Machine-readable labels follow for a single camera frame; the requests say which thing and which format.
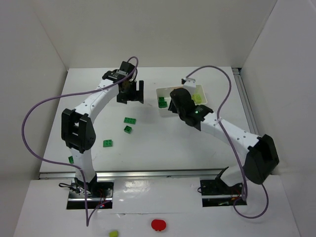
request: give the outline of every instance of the white table surface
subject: white table surface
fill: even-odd
[[[92,148],[96,171],[170,170],[223,168],[236,164],[229,146],[220,140],[187,126],[178,117],[162,118],[158,113],[156,89],[179,86],[181,78],[196,67],[139,68],[138,80],[144,80],[145,103],[116,102],[116,98],[99,114],[95,123],[96,142]],[[221,116],[249,131],[245,112],[239,97],[232,69],[222,67],[232,80],[232,92]],[[102,75],[112,68],[69,69],[63,94],[95,89]],[[217,110],[228,91],[226,77],[215,69],[203,69],[192,76],[203,86],[210,108]],[[46,147],[45,159],[68,162],[70,151],[61,139],[61,114],[73,109],[87,95],[60,100]],[[123,131],[125,117],[135,118],[133,131]],[[103,140],[113,140],[113,147],[103,148]],[[43,162],[41,172],[74,171],[69,166]]]
[[[232,206],[202,207],[198,181],[116,180],[113,209],[94,213],[89,227],[84,210],[66,210],[68,190],[58,183],[69,180],[31,181],[14,237],[107,237],[113,230],[119,237],[299,237],[279,176],[265,181],[269,209],[255,220],[238,216]],[[237,208],[251,216],[264,209],[266,199],[261,186],[248,185],[248,205]],[[165,220],[167,229],[155,232],[153,219]]]

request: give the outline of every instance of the small yellow object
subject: small yellow object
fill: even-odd
[[[202,103],[202,98],[201,98],[201,96],[200,96],[199,94],[194,94],[194,95],[192,96],[192,99],[193,99],[193,101],[194,101],[196,104]]]
[[[118,236],[119,236],[118,231],[112,231],[109,233],[109,237],[118,237]]]

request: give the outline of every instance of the black joint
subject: black joint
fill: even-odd
[[[109,77],[110,75],[113,75],[113,74],[114,74],[114,72],[112,72],[112,71],[107,71],[107,72],[104,73],[104,75],[102,76],[102,79],[103,79],[103,80],[109,79],[109,80],[111,80],[111,81],[114,81],[113,78]]]
[[[128,101],[139,101],[144,103],[144,81],[140,80],[139,90],[136,89],[136,81],[129,82],[129,87],[126,91],[121,91],[117,96],[117,102],[127,104]]]
[[[89,150],[96,139],[91,118],[81,115],[76,110],[65,109],[61,114],[61,138],[66,146],[83,154]]]
[[[130,74],[134,70],[134,68],[135,66],[133,64],[123,61],[120,65],[119,70],[127,74]]]
[[[276,146],[272,137],[258,137],[254,147],[249,147],[243,170],[246,177],[255,184],[263,184],[279,164]]]
[[[168,110],[177,113],[188,126],[201,131],[200,122],[204,121],[204,117],[208,113],[213,113],[213,110],[204,105],[195,105],[191,94],[184,88],[173,90],[170,97],[172,103],[170,103]]]

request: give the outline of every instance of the white floor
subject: white floor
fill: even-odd
[[[68,191],[58,187],[69,180],[32,181],[14,237],[105,237],[118,230],[120,237],[299,237],[278,176],[265,181],[270,206],[255,220],[239,217],[232,206],[202,207],[198,178],[120,180],[115,184],[112,210],[94,213],[85,226],[84,210],[66,210]],[[249,182],[247,215],[259,214],[266,200],[261,186]],[[153,219],[167,222],[164,232],[151,228]]]

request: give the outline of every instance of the white container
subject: white container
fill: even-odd
[[[170,105],[170,93],[174,89],[181,88],[182,86],[174,86],[174,87],[165,87],[165,88],[157,88],[156,89],[156,94],[157,94],[157,107],[158,107],[158,100],[159,97],[164,97],[164,100],[167,102],[167,107],[166,108],[159,108],[159,114],[161,117],[170,117],[170,116],[178,116],[177,114],[172,113],[171,111],[168,110],[169,105]],[[199,94],[201,96],[202,102],[201,103],[196,103],[196,105],[205,105],[207,104],[207,99],[203,90],[202,85],[197,85],[196,90],[194,94]]]

